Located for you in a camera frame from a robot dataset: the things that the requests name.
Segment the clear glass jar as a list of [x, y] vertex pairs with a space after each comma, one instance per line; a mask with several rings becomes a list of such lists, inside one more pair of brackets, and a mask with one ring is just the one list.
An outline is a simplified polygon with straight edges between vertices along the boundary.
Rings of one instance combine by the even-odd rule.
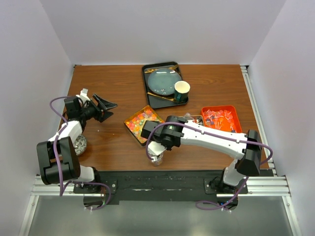
[[159, 166], [163, 162], [163, 153], [157, 156], [151, 156], [151, 163], [154, 166]]

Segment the gold tin of gummy candies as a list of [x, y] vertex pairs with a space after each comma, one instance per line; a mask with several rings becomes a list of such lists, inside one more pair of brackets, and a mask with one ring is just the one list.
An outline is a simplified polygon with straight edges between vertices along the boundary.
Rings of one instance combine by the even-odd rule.
[[144, 147], [147, 142], [147, 139], [141, 137], [143, 125], [147, 120], [164, 122], [150, 105], [145, 106], [124, 121], [126, 128], [142, 147]]

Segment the orange tray of lollipops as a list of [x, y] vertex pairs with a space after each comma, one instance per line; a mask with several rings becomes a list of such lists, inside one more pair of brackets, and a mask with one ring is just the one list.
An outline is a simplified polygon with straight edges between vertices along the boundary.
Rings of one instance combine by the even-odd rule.
[[231, 133], [242, 133], [235, 107], [210, 106], [201, 109], [204, 126]]

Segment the clear plastic scoop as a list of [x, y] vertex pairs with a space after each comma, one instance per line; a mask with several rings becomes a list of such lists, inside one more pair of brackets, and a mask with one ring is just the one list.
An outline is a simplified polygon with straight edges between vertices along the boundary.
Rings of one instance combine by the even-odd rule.
[[186, 114], [183, 116], [183, 118], [185, 118], [185, 119], [187, 119], [187, 120], [192, 120], [192, 119], [193, 119], [193, 117], [192, 117], [192, 115], [191, 115], [190, 113], [186, 113]]

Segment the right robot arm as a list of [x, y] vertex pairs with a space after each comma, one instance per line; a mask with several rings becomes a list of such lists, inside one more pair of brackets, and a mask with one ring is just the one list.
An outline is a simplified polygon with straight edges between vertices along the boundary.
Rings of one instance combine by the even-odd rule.
[[147, 139], [146, 152], [152, 163], [162, 160], [163, 153], [181, 145], [215, 150], [233, 158], [220, 176], [207, 184], [215, 191], [231, 193], [245, 177], [260, 175], [261, 147], [258, 133], [221, 131], [194, 123], [184, 117], [168, 116], [165, 123], [147, 120], [140, 132]]

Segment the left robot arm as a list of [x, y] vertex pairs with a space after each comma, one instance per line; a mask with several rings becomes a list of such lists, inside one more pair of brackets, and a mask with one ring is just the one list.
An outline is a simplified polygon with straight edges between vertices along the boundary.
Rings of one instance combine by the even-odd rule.
[[58, 115], [63, 124], [52, 138], [36, 146], [41, 180], [45, 185], [59, 185], [61, 193], [70, 183], [91, 193], [99, 192], [103, 187], [98, 171], [80, 165], [74, 144], [88, 120], [104, 122], [113, 115], [111, 110], [117, 104], [96, 94], [89, 98], [86, 89], [79, 95], [63, 96], [62, 99], [65, 114]]

